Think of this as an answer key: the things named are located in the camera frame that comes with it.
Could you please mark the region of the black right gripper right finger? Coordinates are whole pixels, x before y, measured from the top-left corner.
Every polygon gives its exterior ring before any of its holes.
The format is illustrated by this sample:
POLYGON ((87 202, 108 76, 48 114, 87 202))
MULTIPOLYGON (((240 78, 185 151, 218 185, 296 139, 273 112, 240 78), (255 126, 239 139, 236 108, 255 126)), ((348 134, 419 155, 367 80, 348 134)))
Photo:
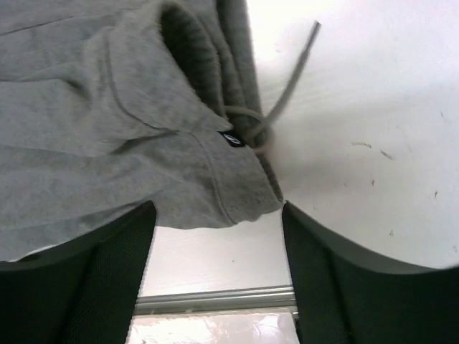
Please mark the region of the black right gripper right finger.
POLYGON ((283 237, 302 343, 456 343, 458 268, 367 249, 292 203, 283 237))

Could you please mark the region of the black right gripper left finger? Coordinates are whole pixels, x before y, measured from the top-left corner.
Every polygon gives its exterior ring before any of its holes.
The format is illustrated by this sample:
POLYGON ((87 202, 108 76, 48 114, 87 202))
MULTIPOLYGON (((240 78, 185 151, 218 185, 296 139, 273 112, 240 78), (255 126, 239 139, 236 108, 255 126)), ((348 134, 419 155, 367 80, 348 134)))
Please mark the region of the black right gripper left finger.
POLYGON ((64 244, 1 263, 2 343, 125 343, 156 209, 147 201, 64 244))

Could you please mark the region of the grey drawstring shorts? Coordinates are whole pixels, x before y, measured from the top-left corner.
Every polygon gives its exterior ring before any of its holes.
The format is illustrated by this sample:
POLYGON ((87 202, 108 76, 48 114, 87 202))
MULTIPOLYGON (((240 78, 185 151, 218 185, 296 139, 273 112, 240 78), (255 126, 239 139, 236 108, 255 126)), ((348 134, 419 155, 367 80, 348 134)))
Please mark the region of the grey drawstring shorts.
POLYGON ((312 44, 264 115, 244 1, 3 1, 1 259, 147 201, 176 229, 277 211, 265 152, 312 44))

